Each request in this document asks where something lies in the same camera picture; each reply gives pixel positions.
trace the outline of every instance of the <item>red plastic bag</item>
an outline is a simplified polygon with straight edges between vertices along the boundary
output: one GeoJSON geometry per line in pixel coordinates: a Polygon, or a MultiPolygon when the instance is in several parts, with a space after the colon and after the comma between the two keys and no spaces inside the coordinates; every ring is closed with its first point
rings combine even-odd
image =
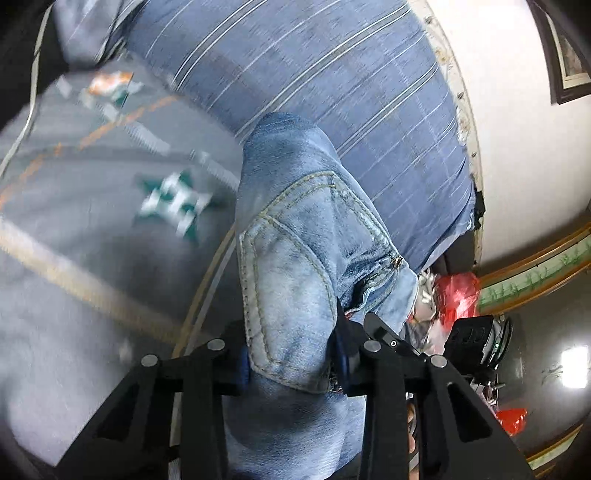
{"type": "Polygon", "coordinates": [[[523,432],[527,415],[526,409],[510,408],[509,410],[499,410],[495,415],[510,437],[523,432]]]}
{"type": "Polygon", "coordinates": [[[440,277],[435,281],[439,318],[443,328],[451,332],[457,319],[478,316],[480,281],[472,272],[440,277]]]}

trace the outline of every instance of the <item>white wall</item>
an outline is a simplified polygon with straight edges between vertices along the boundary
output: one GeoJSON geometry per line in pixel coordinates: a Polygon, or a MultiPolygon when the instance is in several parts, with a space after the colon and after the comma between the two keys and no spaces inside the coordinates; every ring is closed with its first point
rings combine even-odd
{"type": "Polygon", "coordinates": [[[462,71],[478,131],[482,265],[564,226],[591,197],[591,96],[550,105],[525,0],[428,0],[462,71]]]}

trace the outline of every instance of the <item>denim pocket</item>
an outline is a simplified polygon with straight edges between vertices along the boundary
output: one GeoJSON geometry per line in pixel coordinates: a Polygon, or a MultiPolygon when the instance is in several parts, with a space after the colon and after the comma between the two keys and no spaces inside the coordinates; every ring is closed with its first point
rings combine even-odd
{"type": "Polygon", "coordinates": [[[238,239],[252,367],[286,386],[329,390],[337,298],[355,312],[382,309],[398,330],[412,308],[416,275],[334,172],[287,187],[238,239]]]}

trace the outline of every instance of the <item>cable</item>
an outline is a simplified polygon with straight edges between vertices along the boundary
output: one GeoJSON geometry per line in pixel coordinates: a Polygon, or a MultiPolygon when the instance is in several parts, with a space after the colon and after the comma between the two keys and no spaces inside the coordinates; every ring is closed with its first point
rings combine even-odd
{"type": "Polygon", "coordinates": [[[16,141],[10,147],[10,150],[8,150],[8,153],[2,160],[2,163],[0,163],[0,179],[4,176],[4,172],[8,167],[8,163],[10,162],[14,154],[17,152],[18,147],[21,146],[22,139],[25,138],[25,135],[29,130],[31,118],[33,118],[35,100],[37,99],[37,81],[39,78],[39,53],[41,51],[41,45],[43,43],[43,34],[45,33],[45,28],[47,26],[47,21],[49,20],[49,14],[51,12],[52,7],[53,4],[47,7],[47,10],[45,10],[45,14],[43,15],[43,19],[41,20],[41,27],[39,28],[39,33],[37,34],[37,41],[35,42],[35,50],[33,53],[33,65],[31,66],[31,96],[29,99],[29,116],[27,117],[27,121],[25,123],[25,126],[21,130],[21,133],[17,137],[16,141]]]}
{"type": "Polygon", "coordinates": [[[201,333],[201,327],[203,326],[203,322],[205,321],[205,317],[207,316],[207,312],[209,311],[209,307],[212,304],[213,297],[216,294],[217,287],[223,277],[224,272],[226,271],[226,267],[232,258],[232,254],[236,249],[236,239],[232,240],[232,243],[226,250],[226,254],[223,256],[222,261],[217,269],[215,276],[213,277],[212,283],[209,286],[209,290],[205,295],[205,299],[203,300],[203,305],[201,306],[201,310],[197,315],[197,319],[195,320],[195,324],[193,325],[193,331],[191,331],[191,336],[189,337],[189,341],[187,342],[187,348],[185,349],[185,355],[189,355],[197,345],[197,339],[199,337],[199,333],[201,333]]]}
{"type": "Polygon", "coordinates": [[[493,369],[497,369],[497,367],[501,364],[501,361],[504,359],[507,350],[509,349],[509,344],[511,343],[511,339],[513,338],[513,319],[511,317],[507,317],[505,321],[505,329],[503,331],[503,335],[501,338],[501,345],[496,353],[496,359],[492,362],[490,367],[493,369]]]}
{"type": "Polygon", "coordinates": [[[189,307],[189,311],[187,312],[187,316],[185,317],[185,321],[183,322],[183,327],[181,328],[181,333],[178,337],[177,344],[174,346],[173,350],[173,358],[178,358],[181,353],[183,353],[183,349],[187,346],[187,342],[189,341],[189,337],[191,335],[191,322],[195,318],[195,314],[197,313],[197,307],[201,303],[201,298],[205,293],[205,287],[209,283],[210,278],[215,273],[215,268],[222,257],[223,253],[226,251],[228,247],[228,243],[234,237],[234,224],[228,230],[226,236],[221,241],[219,247],[217,248],[216,252],[213,254],[213,258],[211,263],[209,264],[197,291],[195,292],[195,296],[193,297],[193,301],[191,306],[189,307]]]}

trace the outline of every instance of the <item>green star logo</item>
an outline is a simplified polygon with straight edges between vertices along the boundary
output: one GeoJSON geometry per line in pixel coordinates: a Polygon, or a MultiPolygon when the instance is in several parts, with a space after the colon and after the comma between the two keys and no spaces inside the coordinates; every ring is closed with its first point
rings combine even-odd
{"type": "Polygon", "coordinates": [[[177,236],[197,240],[197,219],[210,205],[212,194],[196,192],[186,171],[162,180],[142,179],[141,183],[148,196],[138,216],[163,219],[176,228],[177,236]]]}

